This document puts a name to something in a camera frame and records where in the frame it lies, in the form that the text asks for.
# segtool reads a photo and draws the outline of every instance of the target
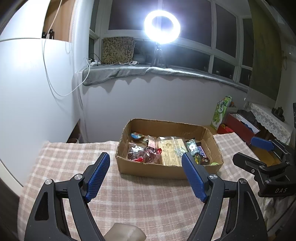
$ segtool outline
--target beige snack package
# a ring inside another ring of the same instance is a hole
[[[157,148],[161,148],[160,162],[164,166],[181,167],[182,155],[187,152],[184,139],[178,137],[158,137]]]

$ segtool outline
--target wooden shelf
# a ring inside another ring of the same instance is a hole
[[[48,32],[52,21],[57,13],[60,0],[51,0],[44,20],[43,32]],[[56,20],[52,26],[54,39],[71,42],[70,25],[75,0],[63,0],[57,14]]]

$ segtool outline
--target tripod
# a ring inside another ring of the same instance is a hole
[[[162,61],[164,62],[165,64],[165,68],[167,69],[168,66],[166,64],[166,61],[165,61],[165,57],[164,57],[164,54],[163,54],[163,51],[161,50],[161,46],[160,44],[157,44],[157,49],[155,51],[155,54],[153,56],[153,59],[151,61],[151,65],[150,67],[158,67],[158,62],[159,60],[162,59]]]

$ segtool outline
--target ring light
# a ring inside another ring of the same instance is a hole
[[[152,21],[155,17],[167,17],[173,23],[173,29],[170,31],[162,31],[153,26]],[[178,38],[181,30],[181,26],[177,18],[171,13],[163,10],[155,10],[149,13],[144,21],[144,28],[147,36],[159,43],[159,44],[167,44],[173,42],[176,38]]]

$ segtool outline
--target green curtain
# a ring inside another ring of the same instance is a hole
[[[276,100],[282,65],[279,33],[257,1],[248,1],[254,28],[254,60],[250,87]]]

